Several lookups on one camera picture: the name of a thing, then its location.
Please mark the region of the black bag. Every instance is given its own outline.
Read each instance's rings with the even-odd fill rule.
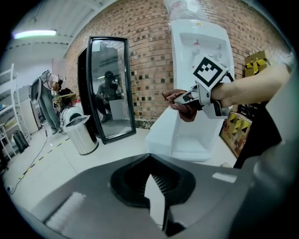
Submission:
[[[15,141],[16,145],[18,146],[20,153],[23,153],[25,148],[27,148],[29,146],[24,135],[22,134],[22,132],[20,130],[15,131],[14,141]]]

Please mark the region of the fluorescent light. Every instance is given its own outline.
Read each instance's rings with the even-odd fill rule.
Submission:
[[[40,35],[56,35],[55,30],[32,30],[32,31],[25,31],[19,32],[14,35],[15,39],[28,37],[28,36],[40,36]]]

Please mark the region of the white floor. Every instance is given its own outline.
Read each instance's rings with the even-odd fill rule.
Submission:
[[[71,140],[66,141],[67,135],[58,133],[51,135],[51,130],[47,125],[46,128],[48,140],[45,147],[35,159],[35,165],[25,174],[11,196],[15,203],[28,211],[32,210],[47,194],[86,169],[133,155],[144,154],[146,151],[144,140],[149,132],[147,129],[138,128],[135,135],[106,145],[99,140],[100,145],[93,153],[81,156],[77,153]],[[16,185],[19,177],[31,165],[45,141],[45,129],[43,128],[32,135],[30,146],[22,154],[13,157],[14,162],[9,165],[9,171],[3,175],[5,188]],[[219,137],[211,159],[203,164],[220,166],[227,162],[233,167],[235,161],[234,154]]]

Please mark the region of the stainless steel trash can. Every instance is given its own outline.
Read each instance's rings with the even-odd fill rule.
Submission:
[[[85,124],[89,117],[90,115],[76,117],[64,127],[64,131],[80,155],[88,155],[99,146],[99,142],[92,140],[86,128]]]

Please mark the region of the trash can lid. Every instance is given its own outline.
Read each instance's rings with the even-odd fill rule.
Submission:
[[[89,115],[82,115],[74,118],[70,123],[68,123],[65,127],[72,127],[80,123],[85,123],[89,119]]]

